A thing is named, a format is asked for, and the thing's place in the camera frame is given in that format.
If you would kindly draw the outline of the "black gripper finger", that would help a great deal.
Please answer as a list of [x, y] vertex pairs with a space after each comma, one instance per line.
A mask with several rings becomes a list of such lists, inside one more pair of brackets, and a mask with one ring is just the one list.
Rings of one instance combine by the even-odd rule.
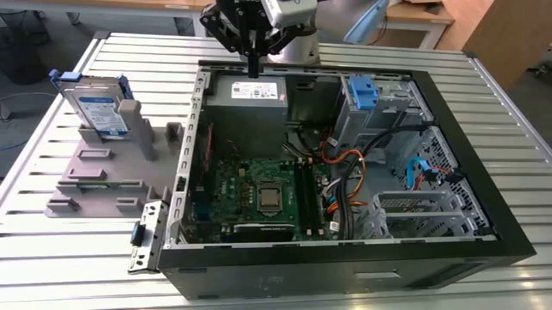
[[256, 78], [254, 21], [249, 4], [210, 4], [201, 14], [201, 24], [229, 52], [248, 62], [248, 75]]
[[314, 26], [294, 25], [254, 35], [254, 78], [269, 63], [309, 65], [314, 63]]

